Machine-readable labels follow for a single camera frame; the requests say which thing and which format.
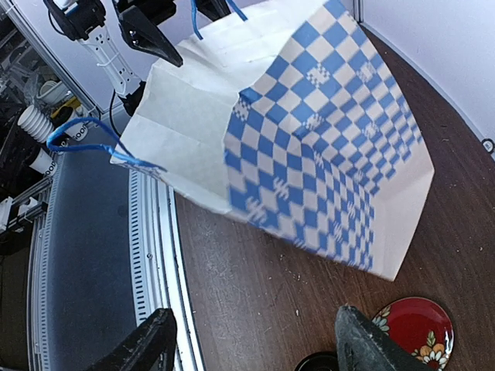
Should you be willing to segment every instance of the flower design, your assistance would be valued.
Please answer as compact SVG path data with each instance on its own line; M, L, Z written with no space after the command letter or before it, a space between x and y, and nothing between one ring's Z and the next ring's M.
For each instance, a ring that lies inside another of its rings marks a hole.
M415 350L412 355L425 365L432 367L438 371L442 371L449 361L449 354L446 353L446 348L443 344L436 344L435 333L430 331L426 339L426 345L419 350Z
M390 331L390 327L388 326L388 319L387 317L390 315L390 305L387 307L383 308L375 318L373 318L371 321L378 326L378 328L385 332L388 335L388 332Z

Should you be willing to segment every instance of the paper bag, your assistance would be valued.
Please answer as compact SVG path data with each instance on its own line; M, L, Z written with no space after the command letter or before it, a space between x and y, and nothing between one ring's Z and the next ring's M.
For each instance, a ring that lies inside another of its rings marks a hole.
M390 70L337 0L244 13L155 63L122 142L195 203L394 279L433 167Z

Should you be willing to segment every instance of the table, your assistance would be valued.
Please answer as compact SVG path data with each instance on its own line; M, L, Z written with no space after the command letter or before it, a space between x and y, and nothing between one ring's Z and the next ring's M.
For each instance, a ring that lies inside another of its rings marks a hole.
M407 296L437 301L456 331L447 369L495 363L495 163L456 111L369 35L422 130L435 177L395 282L303 252L177 196L196 327L208 370L288 371L335 349L339 306L373 316Z

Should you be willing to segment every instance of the floral plate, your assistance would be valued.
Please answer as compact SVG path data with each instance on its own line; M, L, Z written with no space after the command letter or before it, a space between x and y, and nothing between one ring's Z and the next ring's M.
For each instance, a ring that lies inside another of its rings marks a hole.
M433 301L405 298L383 308L373 323L406 352L438 371L444 370L454 346L452 322Z

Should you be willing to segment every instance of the wall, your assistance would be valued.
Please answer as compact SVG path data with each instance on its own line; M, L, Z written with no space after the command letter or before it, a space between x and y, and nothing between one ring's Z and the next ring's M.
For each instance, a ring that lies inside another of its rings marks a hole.
M113 88L105 73L96 66L93 57L81 45L71 42L53 30L49 24L47 9L43 4L43 0L13 0L13 2L24 18L32 25L32 28L39 34L40 38L43 39L46 48L65 66L93 101L97 102L98 106L106 111ZM102 2L107 9L106 24L115 44L135 73L145 80L156 58L149 54L134 51L124 43L118 28L117 16L113 11L112 0L102 0ZM240 7L244 7L257 3L259 0L235 0L235 2ZM348 9L352 9L352 2L353 0L343 0L343 4ZM160 25L160 29L174 44L193 33L190 1L177 0L176 4L176 15ZM198 13L197 20L199 27L209 22L200 13Z
M495 2L364 0L364 23L450 98L479 138L495 138Z

